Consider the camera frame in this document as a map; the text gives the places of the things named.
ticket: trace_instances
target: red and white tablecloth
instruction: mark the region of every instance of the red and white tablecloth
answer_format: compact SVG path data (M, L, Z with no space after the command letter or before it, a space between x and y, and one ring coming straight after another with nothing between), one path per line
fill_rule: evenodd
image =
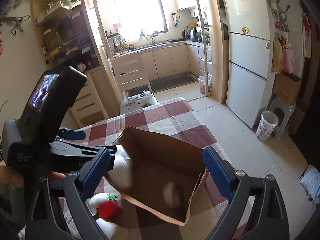
M230 161L217 140L208 128L201 124L196 112L183 98L175 98L81 128L80 130L86 131L87 136L84 141L77 142L92 146L111 145L125 126L170 135L201 148L213 146L222 158ZM96 190L96 193L101 192L115 194L121 199L121 195L104 179ZM228 201L219 194L211 176L208 176L184 227L167 223L124 199L121 199L121 203L124 213L116 223L129 229L127 240L202 240L206 239L213 229ZM67 211L65 202L62 201L61 204L64 212ZM235 237L239 237L244 230L251 211L250 206L247 205Z

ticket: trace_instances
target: kitchen sink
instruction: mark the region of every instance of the kitchen sink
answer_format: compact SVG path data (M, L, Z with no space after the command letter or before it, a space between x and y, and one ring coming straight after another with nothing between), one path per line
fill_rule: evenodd
M138 51L138 50L142 50L142 49L147 49L147 48L151 48L151 47L155 47L155 46L159 46L159 45L164 45L167 44L166 42L162 42L162 43L157 43L155 45L148 45L148 46L144 46L144 47L140 47L140 48L136 48L133 51Z

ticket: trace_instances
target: finger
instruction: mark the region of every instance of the finger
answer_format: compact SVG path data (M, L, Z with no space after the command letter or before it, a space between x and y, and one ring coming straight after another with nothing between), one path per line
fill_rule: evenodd
M50 171L48 174L49 179L64 179L66 176L63 173L58 173L55 171Z
M0 184L7 184L14 188L22 187L24 179L22 175L7 166L0 166Z

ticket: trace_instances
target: metal screw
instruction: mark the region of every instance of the metal screw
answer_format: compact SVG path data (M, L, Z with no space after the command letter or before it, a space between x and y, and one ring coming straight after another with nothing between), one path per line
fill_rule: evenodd
M268 179L268 180L271 180L271 181L274 181L274 180L275 180L275 176L273 176L273 175L267 175L267 179Z
M245 172L244 171L241 171L241 170L237 170L236 171L236 174L239 176L239 177L243 177L245 175Z
M73 177L73 176L78 176L78 172L77 171L72 171L68 174L68 176Z
M46 176L41 176L41 177L39 178L39 181L40 181L40 182L44 182L46 179L47 179Z

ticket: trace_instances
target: faucet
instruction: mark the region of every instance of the faucet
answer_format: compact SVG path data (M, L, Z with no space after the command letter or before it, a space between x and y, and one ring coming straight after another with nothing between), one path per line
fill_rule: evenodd
M157 37L158 36L158 34L151 34L150 35L150 38L151 38L151 40L152 40L152 45L155 45L156 44L156 42L153 40L153 37Z

